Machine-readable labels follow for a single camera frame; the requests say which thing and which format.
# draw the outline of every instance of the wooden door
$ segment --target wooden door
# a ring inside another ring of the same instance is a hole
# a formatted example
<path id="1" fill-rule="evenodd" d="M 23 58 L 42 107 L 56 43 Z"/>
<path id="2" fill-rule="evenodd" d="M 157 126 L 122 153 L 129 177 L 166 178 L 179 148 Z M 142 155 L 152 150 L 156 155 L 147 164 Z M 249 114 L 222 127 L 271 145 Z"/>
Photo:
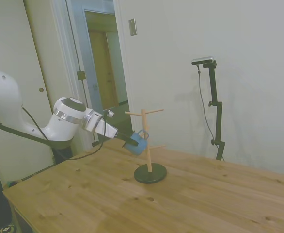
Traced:
<path id="1" fill-rule="evenodd" d="M 105 32 L 89 31 L 103 109 L 118 106 L 116 86 Z"/>

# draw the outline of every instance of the shoe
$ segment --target shoe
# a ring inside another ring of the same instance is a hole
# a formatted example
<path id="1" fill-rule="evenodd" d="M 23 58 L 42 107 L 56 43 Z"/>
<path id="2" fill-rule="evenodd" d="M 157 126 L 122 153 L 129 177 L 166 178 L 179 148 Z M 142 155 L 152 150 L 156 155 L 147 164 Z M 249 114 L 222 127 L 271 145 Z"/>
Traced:
<path id="1" fill-rule="evenodd" d="M 3 227 L 0 231 L 0 233 L 15 233 L 16 227 L 14 225 L 8 225 L 6 227 Z"/>

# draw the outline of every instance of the wooden mug stand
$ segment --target wooden mug stand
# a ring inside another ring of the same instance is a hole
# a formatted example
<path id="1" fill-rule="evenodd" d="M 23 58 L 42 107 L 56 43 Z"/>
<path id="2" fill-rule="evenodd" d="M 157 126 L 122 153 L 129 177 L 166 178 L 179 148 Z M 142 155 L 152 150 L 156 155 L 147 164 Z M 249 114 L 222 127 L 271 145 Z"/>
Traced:
<path id="1" fill-rule="evenodd" d="M 149 113 L 156 113 L 163 111 L 164 109 L 157 109 L 152 111 L 146 111 L 145 109 L 141 109 L 141 113 L 131 113 L 131 112 L 125 112 L 125 114 L 128 115 L 135 115 L 135 116 L 141 116 L 142 117 L 142 125 L 145 132 L 149 130 L 149 127 L 147 126 L 146 121 L 146 114 Z M 146 145 L 146 158 L 147 158 L 147 164 L 144 164 L 140 167 L 138 167 L 134 172 L 134 178 L 141 183 L 156 183 L 161 180 L 163 180 L 167 175 L 167 169 L 161 165 L 151 162 L 151 151 L 152 148 L 159 148 L 159 147 L 165 147 L 165 145 L 160 146 L 154 146 L 150 147 L 149 140 L 146 134 L 144 134 L 144 138 L 147 140 Z"/>

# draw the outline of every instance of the wooden table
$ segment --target wooden table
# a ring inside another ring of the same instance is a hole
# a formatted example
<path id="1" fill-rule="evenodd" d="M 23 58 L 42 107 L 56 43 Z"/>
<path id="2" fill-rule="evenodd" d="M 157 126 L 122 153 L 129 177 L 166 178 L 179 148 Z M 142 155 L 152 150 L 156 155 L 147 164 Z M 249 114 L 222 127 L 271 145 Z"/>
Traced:
<path id="1" fill-rule="evenodd" d="M 145 164 L 111 140 L 4 194 L 38 233 L 284 233 L 284 175 L 166 149 L 155 184 L 138 183 Z"/>

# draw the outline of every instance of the open doorway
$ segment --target open doorway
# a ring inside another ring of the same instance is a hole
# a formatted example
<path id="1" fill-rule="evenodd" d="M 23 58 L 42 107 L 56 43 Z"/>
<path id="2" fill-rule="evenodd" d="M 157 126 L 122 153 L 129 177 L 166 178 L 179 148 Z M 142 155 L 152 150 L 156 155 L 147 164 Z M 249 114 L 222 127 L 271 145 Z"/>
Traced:
<path id="1" fill-rule="evenodd" d="M 122 133 L 132 133 L 125 76 L 113 14 L 85 11 L 101 104 L 115 112 L 108 123 Z"/>

